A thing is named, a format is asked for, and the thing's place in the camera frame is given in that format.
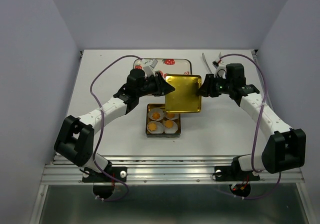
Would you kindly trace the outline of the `gold tin lid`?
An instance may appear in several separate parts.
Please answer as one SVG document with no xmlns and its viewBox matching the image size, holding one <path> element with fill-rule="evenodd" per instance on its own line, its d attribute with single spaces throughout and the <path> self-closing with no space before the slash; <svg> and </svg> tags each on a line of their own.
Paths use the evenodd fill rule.
<svg viewBox="0 0 320 224">
<path fill-rule="evenodd" d="M 202 108 L 202 97 L 197 91 L 202 85 L 199 75 L 170 74 L 166 82 L 175 91 L 165 96 L 165 110 L 168 113 L 198 113 Z"/>
</svg>

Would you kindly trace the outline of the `orange cookie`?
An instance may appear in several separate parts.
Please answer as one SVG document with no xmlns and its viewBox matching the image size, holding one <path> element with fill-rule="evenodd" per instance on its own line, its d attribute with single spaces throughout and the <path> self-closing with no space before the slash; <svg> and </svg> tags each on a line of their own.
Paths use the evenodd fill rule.
<svg viewBox="0 0 320 224">
<path fill-rule="evenodd" d="M 150 132 L 154 132 L 157 130 L 157 124 L 154 122 L 149 122 L 147 128 Z"/>
<path fill-rule="evenodd" d="M 173 128 L 174 126 L 174 122 L 172 120 L 166 120 L 165 123 L 164 123 L 164 126 L 167 128 L 167 129 L 171 129 Z"/>
<path fill-rule="evenodd" d="M 167 113 L 166 114 L 168 119 L 174 119 L 175 118 L 175 114 L 174 113 Z"/>
<path fill-rule="evenodd" d="M 161 115 L 160 115 L 160 113 L 158 113 L 158 112 L 154 112 L 154 113 L 152 114 L 152 118 L 153 118 L 154 120 L 158 120 L 158 119 L 160 119 L 160 117 L 161 117 Z"/>
</svg>

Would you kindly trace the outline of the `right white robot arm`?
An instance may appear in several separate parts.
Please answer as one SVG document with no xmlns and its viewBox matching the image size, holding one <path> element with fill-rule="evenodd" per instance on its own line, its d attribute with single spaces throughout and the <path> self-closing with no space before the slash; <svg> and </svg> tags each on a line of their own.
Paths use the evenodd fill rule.
<svg viewBox="0 0 320 224">
<path fill-rule="evenodd" d="M 242 64 L 228 64 L 225 77 L 207 74 L 197 94 L 202 97 L 219 97 L 226 94 L 256 123 L 255 132 L 262 132 L 267 143 L 261 154 L 235 157 L 229 171 L 235 179 L 248 172 L 267 171 L 275 174 L 305 164 L 306 134 L 285 123 L 264 101 L 253 84 L 247 84 Z"/>
</svg>

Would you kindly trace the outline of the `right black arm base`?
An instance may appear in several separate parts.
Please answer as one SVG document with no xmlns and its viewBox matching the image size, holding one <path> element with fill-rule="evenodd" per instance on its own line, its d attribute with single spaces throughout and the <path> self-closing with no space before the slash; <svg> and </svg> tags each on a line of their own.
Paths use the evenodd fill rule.
<svg viewBox="0 0 320 224">
<path fill-rule="evenodd" d="M 247 198 L 251 193 L 251 182 L 260 180 L 260 176 L 255 176 L 252 171 L 232 166 L 217 166 L 212 178 L 217 182 L 228 182 L 230 192 L 241 198 Z"/>
</svg>

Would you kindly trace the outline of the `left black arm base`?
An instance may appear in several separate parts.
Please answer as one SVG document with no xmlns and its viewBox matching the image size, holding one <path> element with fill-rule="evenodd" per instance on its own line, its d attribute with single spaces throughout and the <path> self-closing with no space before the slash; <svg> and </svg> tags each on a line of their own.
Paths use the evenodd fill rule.
<svg viewBox="0 0 320 224">
<path fill-rule="evenodd" d="M 127 182 L 127 167 L 112 167 L 107 177 L 89 168 L 81 168 L 82 182 L 93 184 L 92 192 L 96 200 L 102 202 L 115 202 L 123 199 L 129 193 Z"/>
</svg>

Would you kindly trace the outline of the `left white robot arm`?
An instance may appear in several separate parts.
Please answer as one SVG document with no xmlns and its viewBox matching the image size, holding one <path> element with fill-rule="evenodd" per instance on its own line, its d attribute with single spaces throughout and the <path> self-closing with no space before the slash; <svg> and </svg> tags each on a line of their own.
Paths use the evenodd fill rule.
<svg viewBox="0 0 320 224">
<path fill-rule="evenodd" d="M 140 69 L 130 71 L 126 83 L 105 104 L 80 117 L 67 116 L 60 128 L 54 150 L 78 167 L 94 171 L 100 181 L 118 181 L 112 175 L 112 163 L 98 154 L 94 144 L 96 133 L 103 135 L 105 126 L 131 112 L 143 96 L 165 96 L 175 88 L 159 74 L 145 76 Z"/>
</svg>

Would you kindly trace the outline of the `strawberry print tray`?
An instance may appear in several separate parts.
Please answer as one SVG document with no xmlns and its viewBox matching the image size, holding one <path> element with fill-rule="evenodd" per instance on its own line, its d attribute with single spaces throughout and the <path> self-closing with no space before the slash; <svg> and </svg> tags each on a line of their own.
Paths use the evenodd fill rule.
<svg viewBox="0 0 320 224">
<path fill-rule="evenodd" d="M 166 78 L 168 74 L 181 74 L 181 75 L 191 75 L 192 74 L 192 64 L 187 59 L 157 59 L 158 64 L 155 67 L 155 71 L 159 72 L 163 78 Z M 137 59 L 133 64 L 134 69 L 142 69 L 141 59 Z"/>
</svg>

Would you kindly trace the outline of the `white paper cup top-left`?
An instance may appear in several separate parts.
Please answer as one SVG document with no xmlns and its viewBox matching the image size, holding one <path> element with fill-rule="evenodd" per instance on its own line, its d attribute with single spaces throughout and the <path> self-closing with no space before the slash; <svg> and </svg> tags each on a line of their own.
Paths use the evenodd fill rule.
<svg viewBox="0 0 320 224">
<path fill-rule="evenodd" d="M 148 112 L 147 116 L 153 121 L 160 121 L 164 117 L 164 112 L 160 108 L 153 108 Z"/>
</svg>

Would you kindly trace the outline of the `white paper cup top-right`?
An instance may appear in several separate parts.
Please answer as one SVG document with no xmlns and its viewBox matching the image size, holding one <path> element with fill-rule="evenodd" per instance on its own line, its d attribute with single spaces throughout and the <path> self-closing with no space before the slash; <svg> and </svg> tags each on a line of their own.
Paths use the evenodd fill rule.
<svg viewBox="0 0 320 224">
<path fill-rule="evenodd" d="M 177 120 L 179 118 L 179 114 L 165 112 L 164 117 L 167 120 Z"/>
</svg>

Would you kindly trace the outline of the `gold cookie tin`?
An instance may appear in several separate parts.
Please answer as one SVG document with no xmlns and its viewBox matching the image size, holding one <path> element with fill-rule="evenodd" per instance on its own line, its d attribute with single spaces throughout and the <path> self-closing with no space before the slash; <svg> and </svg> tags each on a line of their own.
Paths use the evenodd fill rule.
<svg viewBox="0 0 320 224">
<path fill-rule="evenodd" d="M 146 125 L 145 125 L 145 134 L 148 138 L 179 138 L 182 132 L 182 128 L 181 128 L 181 115 L 179 114 L 179 118 L 177 120 L 174 120 L 177 123 L 178 126 L 178 131 L 175 134 L 166 134 L 165 131 L 162 134 L 151 134 L 148 130 L 147 130 L 147 124 L 152 121 L 149 117 L 148 117 L 148 112 L 153 109 L 153 108 L 160 108 L 163 110 L 164 112 L 164 117 L 162 120 L 160 120 L 159 122 L 162 123 L 164 125 L 164 121 L 166 121 L 167 119 L 165 118 L 165 105 L 164 104 L 148 104 L 147 105 L 147 109 L 146 109 Z"/>
</svg>

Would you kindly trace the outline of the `aluminium mounting rail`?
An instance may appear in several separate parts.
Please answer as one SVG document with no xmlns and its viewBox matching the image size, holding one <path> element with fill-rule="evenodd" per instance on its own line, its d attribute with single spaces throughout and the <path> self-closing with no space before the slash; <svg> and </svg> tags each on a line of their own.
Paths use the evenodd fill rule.
<svg viewBox="0 0 320 224">
<path fill-rule="evenodd" d="M 127 168 L 128 185 L 215 184 L 218 166 L 231 164 L 232 156 L 110 156 L 114 167 Z M 44 167 L 42 185 L 81 185 L 83 174 L 61 155 Z"/>
</svg>

